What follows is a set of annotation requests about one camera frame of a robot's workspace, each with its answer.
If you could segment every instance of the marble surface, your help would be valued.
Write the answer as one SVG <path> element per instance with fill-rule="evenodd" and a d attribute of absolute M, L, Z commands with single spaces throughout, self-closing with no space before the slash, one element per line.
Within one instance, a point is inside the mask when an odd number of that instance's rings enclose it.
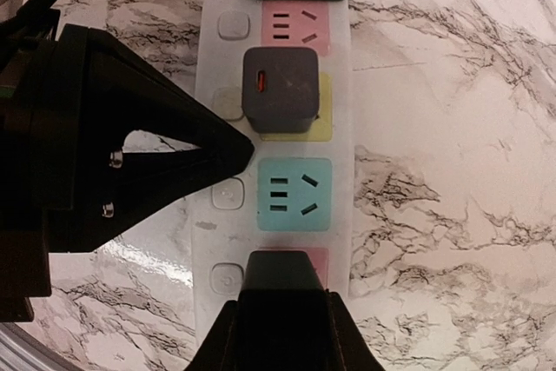
<path fill-rule="evenodd" d="M 386 370 L 556 369 L 555 2 L 350 0 L 349 307 Z M 202 0 L 59 6 L 192 91 Z M 52 256 L 54 295 L 23 328 L 86 370 L 183 369 L 186 218 L 180 201 L 95 254 Z"/>

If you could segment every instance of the power strip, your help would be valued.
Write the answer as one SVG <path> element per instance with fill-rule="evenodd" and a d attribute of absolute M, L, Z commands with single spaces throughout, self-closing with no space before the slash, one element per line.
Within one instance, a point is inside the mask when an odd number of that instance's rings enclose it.
<path fill-rule="evenodd" d="M 354 184 L 348 3 L 205 0 L 201 28 L 195 98 L 256 152 L 241 176 L 190 201 L 199 343 L 259 249 L 306 251 L 323 286 L 347 296 Z M 261 46 L 318 54 L 320 109 L 309 132 L 260 135 L 243 115 L 243 58 Z"/>

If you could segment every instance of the electrical outlet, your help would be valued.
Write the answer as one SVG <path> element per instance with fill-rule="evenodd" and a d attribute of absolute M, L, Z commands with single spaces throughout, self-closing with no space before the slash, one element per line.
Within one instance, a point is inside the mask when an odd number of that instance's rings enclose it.
<path fill-rule="evenodd" d="M 262 40 L 268 47 L 307 47 L 319 56 L 330 52 L 330 18 L 326 2 L 262 3 Z"/>
<path fill-rule="evenodd" d="M 332 206 L 332 163 L 325 158 L 259 162 L 257 222 L 265 231 L 326 231 Z"/>
<path fill-rule="evenodd" d="M 261 134 L 263 141 L 276 142 L 328 142 L 332 140 L 332 79 L 327 73 L 320 73 L 321 92 L 319 114 L 304 134 Z"/>

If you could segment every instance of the outlet socket holes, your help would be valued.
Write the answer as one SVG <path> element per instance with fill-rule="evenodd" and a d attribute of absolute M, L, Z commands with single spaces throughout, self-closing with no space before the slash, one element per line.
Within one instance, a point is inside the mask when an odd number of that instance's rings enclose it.
<path fill-rule="evenodd" d="M 259 229 L 326 231 L 330 228 L 331 201 L 330 160 L 267 158 L 259 162 Z"/>
<path fill-rule="evenodd" d="M 262 46 L 307 47 L 319 56 L 330 52 L 329 7 L 326 2 L 262 3 Z"/>

